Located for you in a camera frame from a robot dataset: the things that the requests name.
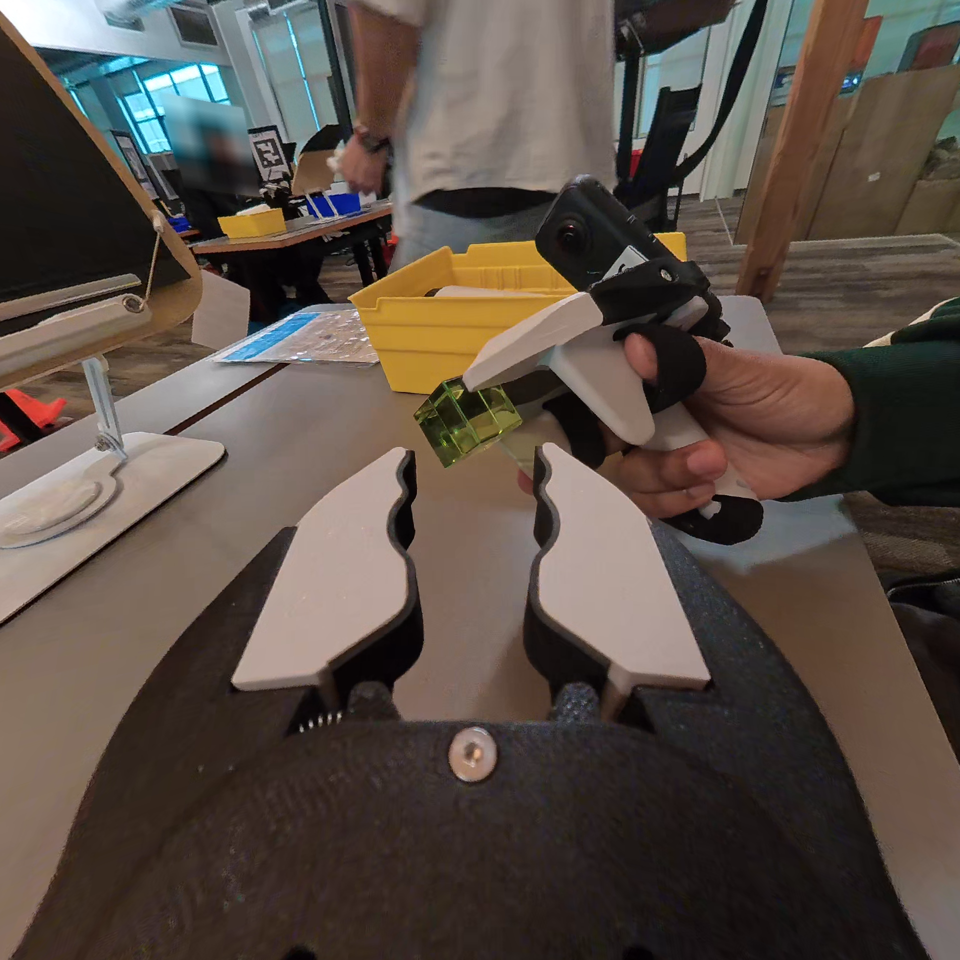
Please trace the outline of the person's right hand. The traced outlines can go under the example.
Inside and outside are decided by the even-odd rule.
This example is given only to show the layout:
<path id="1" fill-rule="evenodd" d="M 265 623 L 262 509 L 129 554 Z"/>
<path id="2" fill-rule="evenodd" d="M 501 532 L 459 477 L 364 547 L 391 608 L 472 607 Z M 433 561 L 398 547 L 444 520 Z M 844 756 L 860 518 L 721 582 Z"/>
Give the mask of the person's right hand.
<path id="1" fill-rule="evenodd" d="M 707 438 L 684 448 L 635 448 L 606 431 L 622 451 L 612 483 L 651 519 L 705 507 L 733 468 L 760 499 L 816 484 L 849 457 L 856 407 L 833 366 L 813 358 L 743 351 L 698 339 L 705 376 L 688 400 Z"/>

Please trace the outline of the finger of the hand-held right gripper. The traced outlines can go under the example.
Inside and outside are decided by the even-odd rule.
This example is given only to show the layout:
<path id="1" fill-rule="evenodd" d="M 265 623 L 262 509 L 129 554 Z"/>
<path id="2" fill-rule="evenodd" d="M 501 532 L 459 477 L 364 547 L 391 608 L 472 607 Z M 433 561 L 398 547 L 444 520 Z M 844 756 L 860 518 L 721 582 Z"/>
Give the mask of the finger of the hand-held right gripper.
<path id="1" fill-rule="evenodd" d="M 545 405 L 572 396 L 572 390 L 555 373 L 527 373 L 513 380 L 513 408 L 522 421 L 538 417 Z"/>
<path id="2" fill-rule="evenodd" d="M 542 355 L 603 323 L 604 315 L 589 293 L 571 294 L 489 339 L 462 374 L 462 384 L 479 392 L 511 383 L 533 373 Z"/>

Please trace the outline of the wooden-top work table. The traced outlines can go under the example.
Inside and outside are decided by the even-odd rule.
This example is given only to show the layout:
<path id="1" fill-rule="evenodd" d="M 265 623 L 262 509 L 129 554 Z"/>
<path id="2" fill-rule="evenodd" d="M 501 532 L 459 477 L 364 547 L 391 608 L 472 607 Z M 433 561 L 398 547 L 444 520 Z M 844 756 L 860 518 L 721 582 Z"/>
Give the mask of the wooden-top work table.
<path id="1" fill-rule="evenodd" d="M 392 228 L 392 214 L 392 203 L 383 199 L 350 215 L 289 222 L 282 233 L 240 239 L 221 237 L 190 244 L 189 249 L 197 259 L 243 268 L 300 248 L 323 258 L 350 252 L 361 287 L 368 287 L 388 273 L 384 247 Z"/>

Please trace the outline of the orange plastic part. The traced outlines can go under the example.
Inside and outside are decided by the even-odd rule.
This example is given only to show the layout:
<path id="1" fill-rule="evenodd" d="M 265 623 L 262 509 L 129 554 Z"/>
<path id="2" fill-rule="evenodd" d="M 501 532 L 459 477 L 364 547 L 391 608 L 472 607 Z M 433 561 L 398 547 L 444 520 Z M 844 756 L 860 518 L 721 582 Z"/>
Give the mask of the orange plastic part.
<path id="1" fill-rule="evenodd" d="M 1 392 L 1 453 L 22 449 L 66 423 L 67 401 L 42 401 L 23 390 Z"/>

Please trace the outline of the green transparent cube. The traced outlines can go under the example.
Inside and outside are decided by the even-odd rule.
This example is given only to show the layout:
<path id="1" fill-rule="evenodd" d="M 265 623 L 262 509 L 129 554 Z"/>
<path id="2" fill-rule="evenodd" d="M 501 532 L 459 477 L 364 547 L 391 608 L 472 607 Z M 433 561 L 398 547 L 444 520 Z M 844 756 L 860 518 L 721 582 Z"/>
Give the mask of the green transparent cube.
<path id="1" fill-rule="evenodd" d="M 497 444 L 522 425 L 505 390 L 469 390 L 462 378 L 441 382 L 414 412 L 414 421 L 445 469 Z"/>

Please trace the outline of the yellow plastic bin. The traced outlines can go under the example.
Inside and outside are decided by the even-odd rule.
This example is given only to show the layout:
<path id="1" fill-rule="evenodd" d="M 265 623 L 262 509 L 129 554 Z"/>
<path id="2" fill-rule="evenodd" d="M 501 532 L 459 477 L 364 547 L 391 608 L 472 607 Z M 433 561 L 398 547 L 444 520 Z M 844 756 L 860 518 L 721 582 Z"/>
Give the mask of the yellow plastic bin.
<path id="1" fill-rule="evenodd" d="M 218 217 L 222 234 L 230 240 L 258 239 L 286 232 L 282 209 L 261 204 L 230 216 Z"/>
<path id="2" fill-rule="evenodd" d="M 390 389 L 428 395 L 461 377 L 488 341 L 565 299 L 595 307 L 533 241 L 432 251 L 354 294 Z"/>

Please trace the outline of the wooden support post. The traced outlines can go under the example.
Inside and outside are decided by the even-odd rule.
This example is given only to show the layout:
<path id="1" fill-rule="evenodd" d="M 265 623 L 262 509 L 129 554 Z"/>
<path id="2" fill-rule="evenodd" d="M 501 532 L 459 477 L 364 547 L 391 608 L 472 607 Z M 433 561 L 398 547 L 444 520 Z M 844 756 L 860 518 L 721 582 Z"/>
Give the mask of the wooden support post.
<path id="1" fill-rule="evenodd" d="M 778 129 L 736 294 L 768 303 L 776 293 L 834 100 L 855 54 L 869 3 L 817 1 Z"/>

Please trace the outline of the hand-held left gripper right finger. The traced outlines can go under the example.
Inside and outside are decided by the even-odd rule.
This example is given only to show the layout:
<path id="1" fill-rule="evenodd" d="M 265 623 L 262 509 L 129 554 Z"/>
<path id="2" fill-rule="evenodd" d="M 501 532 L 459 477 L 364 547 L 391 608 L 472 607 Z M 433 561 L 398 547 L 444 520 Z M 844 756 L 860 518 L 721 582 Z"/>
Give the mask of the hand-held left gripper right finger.
<path id="1" fill-rule="evenodd" d="M 534 455 L 523 642 L 558 692 L 588 685 L 613 721 L 636 688 L 704 691 L 711 673 L 646 516 L 554 442 Z"/>

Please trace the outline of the black board on white stand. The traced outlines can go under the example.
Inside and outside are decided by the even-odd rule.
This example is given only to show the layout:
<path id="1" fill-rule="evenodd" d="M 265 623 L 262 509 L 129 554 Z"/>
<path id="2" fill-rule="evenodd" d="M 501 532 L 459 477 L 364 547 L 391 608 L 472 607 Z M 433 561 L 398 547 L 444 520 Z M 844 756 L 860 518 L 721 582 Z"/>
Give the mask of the black board on white stand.
<path id="1" fill-rule="evenodd" d="M 1 389 L 78 364 L 97 419 L 90 450 L 2 497 L 6 623 L 226 449 L 122 430 L 107 353 L 191 317 L 202 272 L 41 56 L 1 23 Z"/>

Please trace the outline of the grey desk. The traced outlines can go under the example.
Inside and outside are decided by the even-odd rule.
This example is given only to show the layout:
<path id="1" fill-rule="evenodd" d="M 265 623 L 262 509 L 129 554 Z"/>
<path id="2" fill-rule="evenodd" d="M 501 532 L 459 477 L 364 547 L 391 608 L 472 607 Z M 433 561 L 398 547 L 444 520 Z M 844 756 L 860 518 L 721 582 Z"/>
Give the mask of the grey desk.
<path id="1" fill-rule="evenodd" d="M 546 716 L 522 649 L 534 501 L 488 450 L 443 469 L 418 396 L 378 367 L 202 361 L 120 400 L 126 431 L 224 446 L 219 464 L 2 626 L 1 953 L 14 955 L 90 778 L 170 646 L 283 527 L 395 447 L 415 450 L 423 653 L 414 720 Z M 836 497 L 769 502 L 761 532 L 679 540 L 786 656 L 832 727 L 932 958 L 958 958 L 958 762 Z"/>

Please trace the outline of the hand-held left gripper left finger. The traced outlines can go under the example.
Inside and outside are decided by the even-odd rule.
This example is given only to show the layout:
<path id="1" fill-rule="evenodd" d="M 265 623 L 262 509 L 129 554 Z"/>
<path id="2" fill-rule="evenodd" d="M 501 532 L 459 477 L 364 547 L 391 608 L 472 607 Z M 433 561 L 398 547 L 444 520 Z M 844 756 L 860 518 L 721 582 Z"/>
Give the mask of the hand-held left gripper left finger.
<path id="1" fill-rule="evenodd" d="M 330 714 L 357 684 L 391 690 L 424 647 L 416 455 L 395 447 L 301 518 L 241 654 L 235 690 L 315 689 Z"/>

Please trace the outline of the printed paper sheet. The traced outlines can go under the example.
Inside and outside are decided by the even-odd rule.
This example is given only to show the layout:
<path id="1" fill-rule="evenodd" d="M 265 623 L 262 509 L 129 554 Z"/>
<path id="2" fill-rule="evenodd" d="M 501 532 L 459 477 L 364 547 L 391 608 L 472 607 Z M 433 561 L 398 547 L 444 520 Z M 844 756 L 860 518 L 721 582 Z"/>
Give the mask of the printed paper sheet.
<path id="1" fill-rule="evenodd" d="M 305 308 L 215 352 L 220 365 L 379 364 L 358 310 L 350 304 Z"/>

